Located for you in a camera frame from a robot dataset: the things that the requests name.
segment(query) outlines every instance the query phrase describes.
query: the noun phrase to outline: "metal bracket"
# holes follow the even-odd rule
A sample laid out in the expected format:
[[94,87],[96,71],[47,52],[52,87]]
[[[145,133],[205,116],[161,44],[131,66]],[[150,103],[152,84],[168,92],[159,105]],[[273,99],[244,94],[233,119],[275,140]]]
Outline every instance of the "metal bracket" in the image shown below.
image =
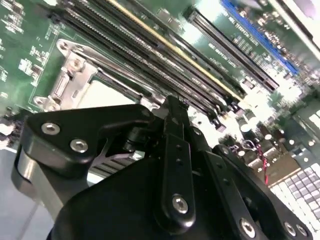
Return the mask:
[[[77,108],[93,76],[108,81],[111,87],[119,86],[117,90],[121,93],[127,91],[139,100],[143,98],[144,103],[155,103],[156,108],[165,100],[163,93],[155,90],[155,87],[143,80],[134,69],[122,66],[121,63],[113,61],[89,46],[65,39],[59,39],[56,46],[66,58],[61,72],[48,97],[33,98],[34,103],[46,112]],[[144,90],[137,91],[111,73],[116,73]]]
[[159,224],[172,234],[186,232],[196,221],[196,207],[191,168],[190,146],[184,140],[184,124],[178,99],[169,96],[164,119],[164,147],[159,202],[155,216]]
[[36,96],[34,102],[46,112],[77,108],[98,68],[68,51],[61,72],[48,97]]
[[80,179],[67,179],[59,176],[29,157],[23,149],[20,152],[17,169],[25,179],[32,183],[37,196],[53,219],[56,219],[67,201],[88,188],[86,175]]

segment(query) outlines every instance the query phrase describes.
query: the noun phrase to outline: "cable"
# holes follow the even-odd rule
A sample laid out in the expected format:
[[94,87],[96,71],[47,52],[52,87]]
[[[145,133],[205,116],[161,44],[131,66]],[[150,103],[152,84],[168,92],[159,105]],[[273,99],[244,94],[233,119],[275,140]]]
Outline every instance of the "cable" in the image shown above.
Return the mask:
[[267,158],[264,156],[264,153],[262,152],[261,145],[257,144],[256,148],[258,150],[258,157],[262,160],[262,169],[263,169],[263,172],[264,172],[264,184],[268,185],[268,182],[269,182],[269,178],[268,178],[268,175],[267,175],[267,163],[268,163],[268,161],[267,161]]

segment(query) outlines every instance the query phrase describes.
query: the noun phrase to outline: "capacitor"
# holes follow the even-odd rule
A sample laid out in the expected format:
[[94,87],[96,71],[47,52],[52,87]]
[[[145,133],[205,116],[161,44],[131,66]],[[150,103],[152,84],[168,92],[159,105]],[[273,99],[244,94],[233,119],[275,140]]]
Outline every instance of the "capacitor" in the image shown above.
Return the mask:
[[270,140],[272,138],[271,133],[269,132],[268,128],[265,125],[260,124],[258,128],[265,140]]
[[259,119],[251,110],[245,114],[245,117],[248,120],[248,123],[251,125],[251,127],[256,126],[259,123]]
[[283,131],[281,131],[280,129],[274,130],[273,136],[279,143],[284,143],[286,141],[286,137],[285,137]]
[[251,130],[250,124],[244,118],[240,118],[237,122],[241,132],[246,133]]
[[239,157],[243,157],[246,154],[246,151],[241,146],[241,143],[236,142],[235,145],[237,146],[236,153]]
[[243,134],[243,138],[245,140],[250,140],[253,143],[257,144],[258,142],[260,142],[259,138],[257,137],[257,135],[254,133],[254,131],[250,130],[247,132],[244,132]]

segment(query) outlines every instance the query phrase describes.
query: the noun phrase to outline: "electronic component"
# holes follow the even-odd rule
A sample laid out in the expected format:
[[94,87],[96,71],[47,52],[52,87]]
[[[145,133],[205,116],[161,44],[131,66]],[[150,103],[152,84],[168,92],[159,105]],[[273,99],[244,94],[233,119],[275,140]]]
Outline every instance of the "electronic component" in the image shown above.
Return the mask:
[[189,8],[185,13],[187,20],[198,28],[212,43],[212,48],[217,48],[222,55],[229,58],[234,64],[241,66],[251,78],[261,83],[265,88],[273,92],[279,86],[268,76],[254,61],[246,56],[238,47],[215,26],[211,24],[197,9]]
[[280,61],[293,75],[296,75],[299,71],[293,66],[289,61],[284,59],[280,55],[277,49],[275,49],[272,44],[244,17],[240,16],[235,8],[235,6],[229,2],[229,0],[221,0],[221,4],[226,8],[226,10],[232,14],[232,16],[251,34],[257,39],[257,41],[263,45],[265,49],[268,50],[278,61]]

